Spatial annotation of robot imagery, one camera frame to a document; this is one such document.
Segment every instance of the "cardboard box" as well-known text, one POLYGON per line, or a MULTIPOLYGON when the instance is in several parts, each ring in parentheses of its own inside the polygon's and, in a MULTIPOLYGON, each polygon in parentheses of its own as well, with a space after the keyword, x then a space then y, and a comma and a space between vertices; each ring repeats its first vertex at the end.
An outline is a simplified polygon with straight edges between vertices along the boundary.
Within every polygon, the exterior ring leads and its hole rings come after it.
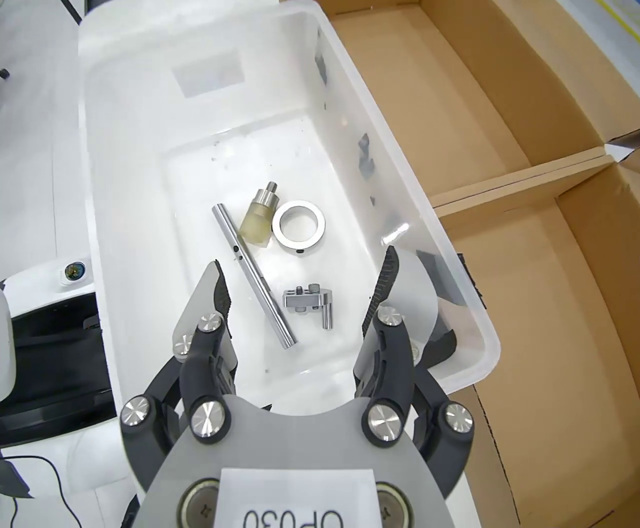
POLYGON ((454 395, 484 526, 640 525, 640 99, 554 0, 321 4, 502 342, 454 395))

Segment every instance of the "label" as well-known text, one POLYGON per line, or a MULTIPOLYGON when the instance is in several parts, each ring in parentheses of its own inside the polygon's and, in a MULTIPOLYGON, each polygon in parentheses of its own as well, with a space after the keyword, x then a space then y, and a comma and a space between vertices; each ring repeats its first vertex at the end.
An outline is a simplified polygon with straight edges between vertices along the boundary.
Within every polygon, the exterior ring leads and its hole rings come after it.
POLYGON ((214 528, 382 528, 373 471, 224 468, 214 528))

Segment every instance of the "round bolt head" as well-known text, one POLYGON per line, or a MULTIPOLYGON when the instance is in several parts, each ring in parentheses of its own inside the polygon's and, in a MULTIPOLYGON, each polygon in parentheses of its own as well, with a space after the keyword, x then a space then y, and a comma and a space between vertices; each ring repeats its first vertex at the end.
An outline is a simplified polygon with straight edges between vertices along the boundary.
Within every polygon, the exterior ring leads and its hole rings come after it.
POLYGON ((211 528, 218 503, 217 480, 206 479, 194 484, 182 497, 179 506, 182 528, 211 528))
POLYGON ((416 343, 414 343, 413 341, 411 341, 411 356, 413 357, 414 366, 420 363, 420 360, 422 359, 422 354, 420 353, 420 349, 418 348, 418 345, 416 345, 416 343))
POLYGON ((393 442, 402 433, 400 416, 383 403, 377 403, 369 409, 367 423, 374 436, 383 442, 393 442))
POLYGON ((180 340, 173 345, 173 353, 178 357, 186 356, 191 348, 191 339, 193 339, 192 335, 182 334, 180 340))
POLYGON ((411 513, 402 494, 390 484, 376 483, 382 528, 409 528, 411 513))
POLYGON ((200 438, 215 435, 225 423, 225 408, 219 401, 205 401, 191 417, 191 430, 200 438))
POLYGON ((444 415, 449 427, 457 433, 468 433, 474 425, 471 413, 459 403, 447 405, 444 415))
POLYGON ((402 315, 393 306, 378 308, 378 319, 387 326, 399 326, 402 323, 402 315))
POLYGON ((124 404, 120 412, 120 421, 133 427, 142 423, 149 414, 149 400, 144 396, 134 396, 124 404))
POLYGON ((203 315, 198 321, 198 330, 201 332, 213 332, 220 328, 222 324, 222 314, 220 312, 211 312, 203 315))

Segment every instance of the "white plastic container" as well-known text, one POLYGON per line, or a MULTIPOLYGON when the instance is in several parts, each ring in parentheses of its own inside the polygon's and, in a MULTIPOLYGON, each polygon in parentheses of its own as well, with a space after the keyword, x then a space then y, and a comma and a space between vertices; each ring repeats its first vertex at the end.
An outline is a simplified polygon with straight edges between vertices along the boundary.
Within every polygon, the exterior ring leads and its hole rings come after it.
POLYGON ((208 262, 232 298, 238 394, 280 413, 353 397, 361 325, 388 244, 434 256, 458 348, 432 368, 447 392, 484 378, 500 345, 412 169, 328 19, 311 1, 113 0, 81 26, 88 219, 116 403, 172 357, 171 335, 208 262), (333 290, 333 330, 286 314, 283 350, 211 213, 240 225, 256 190, 308 200, 326 234, 300 257, 252 247, 275 298, 333 290))

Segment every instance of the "camera lens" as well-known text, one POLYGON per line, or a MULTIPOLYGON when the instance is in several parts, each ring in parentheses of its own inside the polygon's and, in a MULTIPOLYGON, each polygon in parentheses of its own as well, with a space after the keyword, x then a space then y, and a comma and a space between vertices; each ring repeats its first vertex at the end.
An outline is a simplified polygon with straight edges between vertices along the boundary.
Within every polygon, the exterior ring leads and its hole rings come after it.
POLYGON ((82 262, 74 262, 65 268, 65 277, 69 280, 78 280, 84 276, 84 264, 82 262))

